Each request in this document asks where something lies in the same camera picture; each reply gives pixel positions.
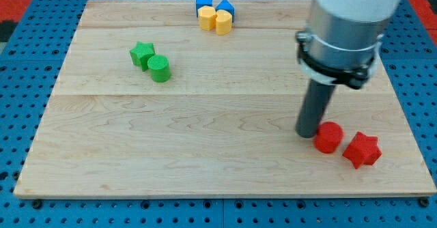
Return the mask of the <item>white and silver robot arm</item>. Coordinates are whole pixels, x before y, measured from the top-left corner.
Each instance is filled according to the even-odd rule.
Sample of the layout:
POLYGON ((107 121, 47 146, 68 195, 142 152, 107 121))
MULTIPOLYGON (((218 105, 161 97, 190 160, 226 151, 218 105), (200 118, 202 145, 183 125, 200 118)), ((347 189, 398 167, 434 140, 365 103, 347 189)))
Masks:
POLYGON ((302 71, 323 85, 360 89, 378 67, 384 30, 401 0, 313 0, 296 34, 302 71))

